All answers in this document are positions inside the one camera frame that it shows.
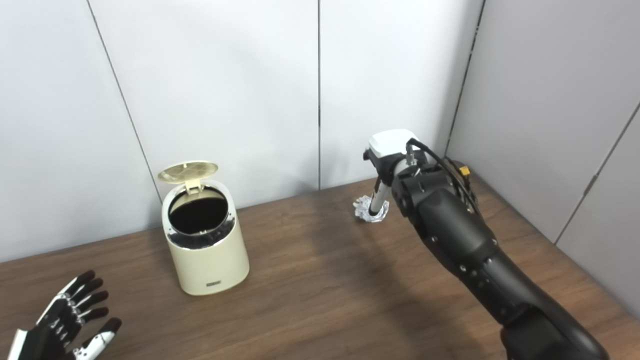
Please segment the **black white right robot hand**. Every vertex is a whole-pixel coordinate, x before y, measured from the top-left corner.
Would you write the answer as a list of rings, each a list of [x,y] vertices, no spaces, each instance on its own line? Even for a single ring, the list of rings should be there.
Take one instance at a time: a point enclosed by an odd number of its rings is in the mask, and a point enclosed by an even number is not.
[[[416,146],[412,148],[413,157],[408,160],[407,142],[414,137],[416,135],[407,129],[386,130],[370,137],[362,158],[374,166],[377,178],[368,208],[362,212],[366,221],[376,223],[384,219],[389,209],[387,196],[398,173],[409,166],[429,162],[426,153]]]

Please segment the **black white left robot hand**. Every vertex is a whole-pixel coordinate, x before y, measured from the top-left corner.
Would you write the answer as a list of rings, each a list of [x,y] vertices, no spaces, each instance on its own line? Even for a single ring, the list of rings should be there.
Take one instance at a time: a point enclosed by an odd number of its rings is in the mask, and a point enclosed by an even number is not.
[[[87,323],[109,314],[97,307],[109,297],[104,281],[93,269],[76,276],[52,297],[30,330],[18,329],[7,358],[9,360],[96,360],[113,341],[122,321],[108,319],[80,346],[70,349]]]

